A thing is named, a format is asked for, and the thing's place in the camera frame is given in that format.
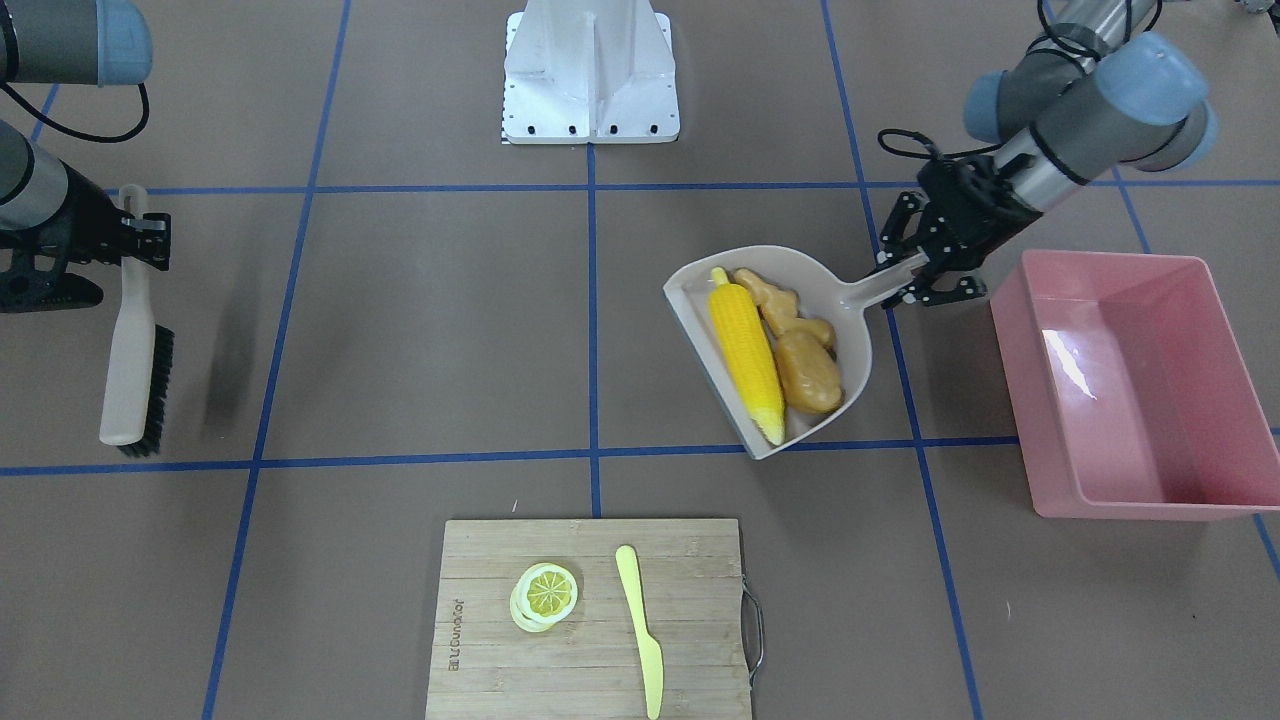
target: knife handle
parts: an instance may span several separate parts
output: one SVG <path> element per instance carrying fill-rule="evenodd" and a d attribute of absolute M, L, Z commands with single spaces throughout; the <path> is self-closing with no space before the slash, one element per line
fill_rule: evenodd
<path fill-rule="evenodd" d="M 640 560 L 636 559 L 636 548 L 630 544 L 618 546 L 617 552 L 613 553 L 613 559 L 618 564 L 622 591 L 627 594 L 631 624 L 635 625 L 637 635 L 641 632 L 649 634 L 648 623 L 644 619 L 644 591 L 640 588 Z"/>

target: corn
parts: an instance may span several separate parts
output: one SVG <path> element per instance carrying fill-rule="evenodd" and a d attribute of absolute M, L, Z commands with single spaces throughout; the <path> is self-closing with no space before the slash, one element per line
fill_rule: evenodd
<path fill-rule="evenodd" d="M 751 301 L 751 293 L 740 284 L 731 283 L 724 268 L 712 270 L 716 290 L 708 309 L 721 352 L 728 365 L 737 393 L 742 396 L 746 413 L 760 427 L 760 432 L 773 445 L 782 445 L 783 404 L 778 368 L 773 363 L 769 340 L 764 337 L 764 324 Z"/>

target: pink plastic bin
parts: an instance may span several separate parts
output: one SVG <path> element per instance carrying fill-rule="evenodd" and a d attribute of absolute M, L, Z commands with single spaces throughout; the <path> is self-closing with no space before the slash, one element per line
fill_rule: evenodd
<path fill-rule="evenodd" d="M 1037 512 L 1280 510 L 1280 454 L 1203 260 L 1029 250 L 991 310 Z"/>

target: white brush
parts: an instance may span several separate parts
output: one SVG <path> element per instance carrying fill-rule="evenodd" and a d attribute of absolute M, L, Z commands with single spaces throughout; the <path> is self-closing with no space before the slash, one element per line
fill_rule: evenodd
<path fill-rule="evenodd" d="M 120 206 L 134 218 L 147 211 L 147 191 L 120 188 Z M 173 331 L 155 324 L 147 265 L 120 259 L 120 314 L 111 336 L 99 438 L 131 457 L 160 451 L 164 401 L 173 368 Z"/>

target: lime slice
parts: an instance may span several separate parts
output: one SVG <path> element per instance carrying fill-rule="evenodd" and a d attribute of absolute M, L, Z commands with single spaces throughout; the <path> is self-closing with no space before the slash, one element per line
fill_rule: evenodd
<path fill-rule="evenodd" d="M 511 618 L 522 629 L 540 633 L 563 620 L 577 605 L 577 580 L 553 562 L 525 570 L 511 593 Z"/>

